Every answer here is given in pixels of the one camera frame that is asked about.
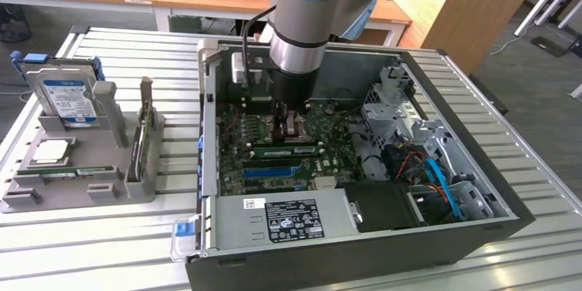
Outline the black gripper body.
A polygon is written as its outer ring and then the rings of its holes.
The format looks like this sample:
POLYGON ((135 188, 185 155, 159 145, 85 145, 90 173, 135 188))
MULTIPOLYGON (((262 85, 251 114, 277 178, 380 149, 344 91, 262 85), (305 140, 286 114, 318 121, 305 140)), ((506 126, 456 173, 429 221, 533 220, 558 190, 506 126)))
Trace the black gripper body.
POLYGON ((289 110, 300 110, 313 96, 320 70, 305 74, 294 74, 285 70, 271 71, 271 94, 277 102, 289 110))

